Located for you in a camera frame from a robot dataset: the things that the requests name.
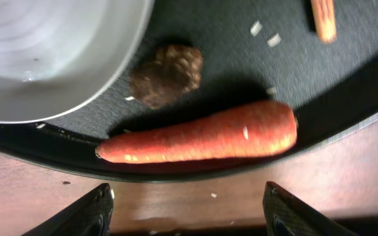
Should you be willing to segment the grey plate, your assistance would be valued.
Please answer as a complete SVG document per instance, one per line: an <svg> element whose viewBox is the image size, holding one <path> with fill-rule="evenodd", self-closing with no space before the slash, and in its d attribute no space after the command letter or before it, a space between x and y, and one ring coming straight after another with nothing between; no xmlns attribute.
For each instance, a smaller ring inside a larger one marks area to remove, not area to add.
<svg viewBox="0 0 378 236"><path fill-rule="evenodd" d="M0 123L53 119L102 94L146 31L152 0L0 0Z"/></svg>

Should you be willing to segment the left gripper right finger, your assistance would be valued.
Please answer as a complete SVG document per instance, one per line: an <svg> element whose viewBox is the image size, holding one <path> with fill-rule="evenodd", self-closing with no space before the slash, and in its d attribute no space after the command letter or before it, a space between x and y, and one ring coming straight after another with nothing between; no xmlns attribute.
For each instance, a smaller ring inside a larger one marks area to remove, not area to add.
<svg viewBox="0 0 378 236"><path fill-rule="evenodd" d="M271 236L357 236L275 182L266 183L262 206Z"/></svg>

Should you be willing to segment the orange carrot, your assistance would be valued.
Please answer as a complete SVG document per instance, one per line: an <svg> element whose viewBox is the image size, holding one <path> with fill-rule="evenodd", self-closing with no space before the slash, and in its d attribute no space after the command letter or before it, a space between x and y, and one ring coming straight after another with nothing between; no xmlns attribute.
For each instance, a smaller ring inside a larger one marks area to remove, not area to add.
<svg viewBox="0 0 378 236"><path fill-rule="evenodd" d="M268 157L292 148L297 120L286 104L265 100L201 119L110 138L96 156L111 163L151 164Z"/></svg>

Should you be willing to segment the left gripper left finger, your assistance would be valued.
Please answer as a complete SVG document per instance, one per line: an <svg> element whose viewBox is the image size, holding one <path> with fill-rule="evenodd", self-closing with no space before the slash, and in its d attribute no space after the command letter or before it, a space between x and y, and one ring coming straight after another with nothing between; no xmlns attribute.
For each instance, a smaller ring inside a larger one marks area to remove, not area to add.
<svg viewBox="0 0 378 236"><path fill-rule="evenodd" d="M103 183L24 236L110 236L114 194Z"/></svg>

